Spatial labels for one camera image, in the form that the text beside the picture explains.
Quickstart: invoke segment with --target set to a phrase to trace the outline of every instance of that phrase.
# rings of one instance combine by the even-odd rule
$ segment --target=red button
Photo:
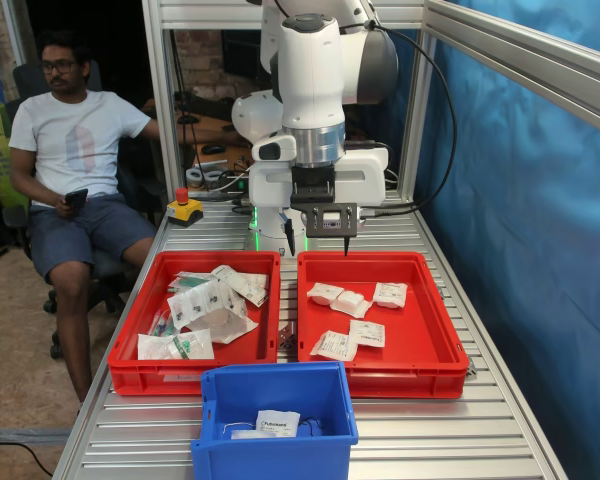
[[[176,188],[176,201],[180,205],[189,203],[189,190],[186,188]]]

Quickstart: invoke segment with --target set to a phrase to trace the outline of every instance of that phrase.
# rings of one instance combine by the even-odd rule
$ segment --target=knee
[[[89,282],[83,279],[67,278],[53,284],[53,288],[61,300],[78,301],[85,298],[89,292]]]
[[[77,302],[89,293],[89,267],[60,265],[51,272],[51,282],[60,301]]]

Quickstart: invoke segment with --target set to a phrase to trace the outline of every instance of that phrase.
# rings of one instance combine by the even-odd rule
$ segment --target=floor
[[[0,258],[0,433],[9,429],[69,429],[78,400],[64,361],[49,357],[55,318],[42,310],[49,286],[20,249]],[[92,367],[97,370],[116,325],[116,315],[99,305],[89,314]],[[31,445],[53,471],[62,445]],[[0,480],[48,478],[20,447],[0,447]]]

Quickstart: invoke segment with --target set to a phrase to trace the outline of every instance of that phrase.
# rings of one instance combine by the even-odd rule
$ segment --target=blue shorts
[[[36,271],[47,281],[49,272],[64,262],[93,265],[93,248],[113,258],[156,229],[127,206],[120,193],[90,197],[75,217],[62,218],[55,208],[33,205],[29,209],[31,257]]]

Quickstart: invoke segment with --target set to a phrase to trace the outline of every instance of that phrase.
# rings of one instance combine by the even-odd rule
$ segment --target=office chair
[[[50,88],[44,79],[42,67],[38,64],[25,64],[16,67],[13,70],[13,78],[20,98],[9,102],[7,105],[7,112],[9,113],[12,122],[19,105],[24,100],[31,96],[40,95],[50,91]],[[102,90],[100,69],[95,61],[91,62],[91,76],[89,77],[87,88],[91,91]],[[133,178],[124,168],[119,168],[118,181],[121,184],[120,191],[123,195],[127,192],[137,191],[137,188],[134,190],[133,187],[125,187],[126,184],[133,182]],[[133,208],[133,206],[137,205],[139,202],[135,198],[130,198],[128,199],[128,203]],[[3,209],[3,219],[7,227],[17,230],[24,253],[31,259],[30,238],[27,233],[28,218],[24,207],[18,205]],[[122,310],[124,310],[125,303],[122,298],[120,298],[120,294],[131,291],[133,286],[133,281],[128,280],[126,275],[131,271],[131,267],[97,248],[93,249],[93,258],[94,265],[91,272],[92,284],[89,291],[88,309],[91,310],[99,303],[104,302],[107,312],[117,312],[121,314]],[[51,314],[56,313],[57,302],[56,292],[54,290],[49,291],[49,299],[44,302],[43,309]],[[56,359],[62,357],[62,346],[60,345],[57,331],[53,333],[51,340],[52,345],[49,351],[51,358]]]

